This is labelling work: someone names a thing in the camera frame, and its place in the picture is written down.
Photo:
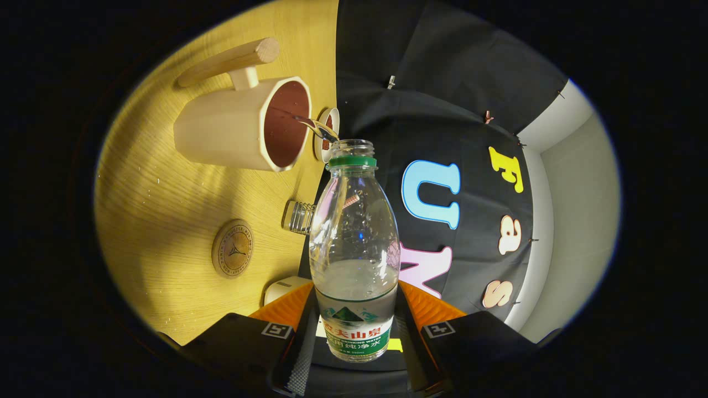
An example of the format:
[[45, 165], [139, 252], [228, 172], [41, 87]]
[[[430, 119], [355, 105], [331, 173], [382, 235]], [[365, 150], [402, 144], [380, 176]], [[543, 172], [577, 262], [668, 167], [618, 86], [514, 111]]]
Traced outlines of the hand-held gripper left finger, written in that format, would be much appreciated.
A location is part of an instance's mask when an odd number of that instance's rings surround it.
[[175, 350], [235, 397], [303, 397], [319, 309], [309, 282], [250, 316], [228, 313]]

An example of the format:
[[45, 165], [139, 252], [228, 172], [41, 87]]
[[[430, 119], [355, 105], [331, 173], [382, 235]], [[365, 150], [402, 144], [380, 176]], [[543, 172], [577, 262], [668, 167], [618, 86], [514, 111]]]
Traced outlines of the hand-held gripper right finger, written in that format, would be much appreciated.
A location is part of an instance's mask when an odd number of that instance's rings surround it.
[[512, 375], [561, 333], [533, 343], [490, 312], [465, 314], [404, 281], [396, 322], [412, 396], [518, 396]]

